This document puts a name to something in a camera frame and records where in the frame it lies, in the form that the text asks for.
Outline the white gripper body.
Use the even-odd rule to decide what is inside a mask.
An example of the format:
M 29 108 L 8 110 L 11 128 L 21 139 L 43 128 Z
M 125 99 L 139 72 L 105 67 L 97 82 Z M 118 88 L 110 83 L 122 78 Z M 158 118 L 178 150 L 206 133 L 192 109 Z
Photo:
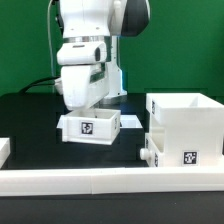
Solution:
M 108 75 L 101 64 L 63 66 L 61 81 L 69 110 L 90 108 L 108 94 Z

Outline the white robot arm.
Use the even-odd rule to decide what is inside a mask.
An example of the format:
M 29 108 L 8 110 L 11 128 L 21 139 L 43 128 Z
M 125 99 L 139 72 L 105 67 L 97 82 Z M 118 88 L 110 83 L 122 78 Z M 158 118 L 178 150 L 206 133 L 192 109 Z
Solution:
M 117 39 L 144 31 L 150 20 L 148 0 L 59 0 L 59 15 L 59 86 L 67 108 L 86 109 L 125 95 Z

